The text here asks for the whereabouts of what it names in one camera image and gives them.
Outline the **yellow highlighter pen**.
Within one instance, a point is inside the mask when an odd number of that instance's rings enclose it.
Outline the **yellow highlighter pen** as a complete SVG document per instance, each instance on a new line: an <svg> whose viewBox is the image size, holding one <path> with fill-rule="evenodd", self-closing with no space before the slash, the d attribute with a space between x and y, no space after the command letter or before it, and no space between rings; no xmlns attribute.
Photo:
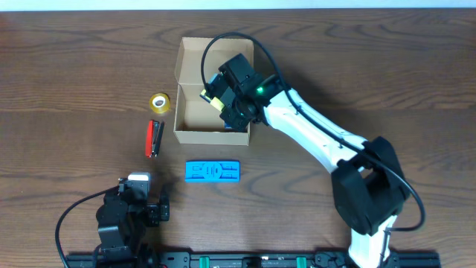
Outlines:
<svg viewBox="0 0 476 268"><path fill-rule="evenodd" d="M206 100L212 107L219 110L220 112L222 112L223 109L225 108L225 105L221 102L220 99L218 99L216 97L210 98L208 96L208 92L207 92L206 89L202 90L202 92L200 94L200 97L203 98L204 100Z"/></svg>

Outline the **blue plastic holder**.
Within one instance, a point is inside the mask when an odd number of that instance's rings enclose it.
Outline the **blue plastic holder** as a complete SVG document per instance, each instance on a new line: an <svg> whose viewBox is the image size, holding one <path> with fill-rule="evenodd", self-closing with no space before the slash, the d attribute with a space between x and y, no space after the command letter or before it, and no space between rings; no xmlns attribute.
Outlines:
<svg viewBox="0 0 476 268"><path fill-rule="evenodd" d="M189 161L185 164L187 183L238 183L239 161Z"/></svg>

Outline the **brown cardboard box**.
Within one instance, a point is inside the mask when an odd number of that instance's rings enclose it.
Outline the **brown cardboard box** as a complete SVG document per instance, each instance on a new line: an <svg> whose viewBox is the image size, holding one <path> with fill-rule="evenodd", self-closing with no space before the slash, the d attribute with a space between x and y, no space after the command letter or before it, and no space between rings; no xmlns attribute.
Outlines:
<svg viewBox="0 0 476 268"><path fill-rule="evenodd" d="M184 37L176 60L178 83L176 116L173 132L181 144L249 145L250 129L236 132L225 127L218 109L200 97L204 89L201 77L203 52L210 38ZM205 56L205 79L210 80L218 68L232 57L243 54L254 62L254 45L247 39L220 39Z"/></svg>

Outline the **red black stapler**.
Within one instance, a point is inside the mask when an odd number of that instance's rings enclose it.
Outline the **red black stapler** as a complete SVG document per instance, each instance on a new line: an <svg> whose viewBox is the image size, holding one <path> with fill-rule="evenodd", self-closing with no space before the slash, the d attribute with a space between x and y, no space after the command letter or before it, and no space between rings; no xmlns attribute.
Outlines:
<svg viewBox="0 0 476 268"><path fill-rule="evenodd" d="M145 143L145 156L147 158L155 158L158 155L163 132L164 122L154 120L149 121Z"/></svg>

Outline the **yellow tape roll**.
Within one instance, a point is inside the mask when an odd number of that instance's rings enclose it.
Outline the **yellow tape roll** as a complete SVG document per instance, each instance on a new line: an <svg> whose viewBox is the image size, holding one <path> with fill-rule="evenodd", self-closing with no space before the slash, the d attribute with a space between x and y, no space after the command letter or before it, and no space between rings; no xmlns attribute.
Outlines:
<svg viewBox="0 0 476 268"><path fill-rule="evenodd" d="M149 99L149 107L156 114L163 114L170 109L170 99L164 93L153 95Z"/></svg>

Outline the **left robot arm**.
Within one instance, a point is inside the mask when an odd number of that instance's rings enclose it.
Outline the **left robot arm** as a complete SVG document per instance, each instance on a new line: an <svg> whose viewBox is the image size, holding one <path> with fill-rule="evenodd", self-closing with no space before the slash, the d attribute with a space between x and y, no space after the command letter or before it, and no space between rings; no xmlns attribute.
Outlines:
<svg viewBox="0 0 476 268"><path fill-rule="evenodd" d="M96 213L105 263L133 265L150 258L141 242L146 228L158 227L170 218L166 194L156 203L148 201L151 179L150 173L134 172L120 178L118 186L105 194Z"/></svg>

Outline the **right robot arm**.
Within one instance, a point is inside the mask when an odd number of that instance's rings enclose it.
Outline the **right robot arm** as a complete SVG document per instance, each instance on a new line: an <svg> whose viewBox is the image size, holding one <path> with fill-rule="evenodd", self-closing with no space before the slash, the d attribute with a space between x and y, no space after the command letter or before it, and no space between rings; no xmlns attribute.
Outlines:
<svg viewBox="0 0 476 268"><path fill-rule="evenodd" d="M264 78L238 54L219 67L201 97L235 130L262 122L313 155L330 173L336 210L351 229L348 254L358 267L381 267L390 230L410 196L395 150L325 118L278 75Z"/></svg>

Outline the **black mounting rail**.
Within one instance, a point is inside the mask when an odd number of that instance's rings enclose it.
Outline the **black mounting rail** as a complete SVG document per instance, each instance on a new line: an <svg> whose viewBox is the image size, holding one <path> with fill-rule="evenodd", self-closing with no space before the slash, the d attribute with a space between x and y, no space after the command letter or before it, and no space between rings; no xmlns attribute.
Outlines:
<svg viewBox="0 0 476 268"><path fill-rule="evenodd" d="M157 267L166 268L350 268L356 265L344 252L315 254L190 254L164 252ZM436 252L391 252L383 263L387 268L440 268Z"/></svg>

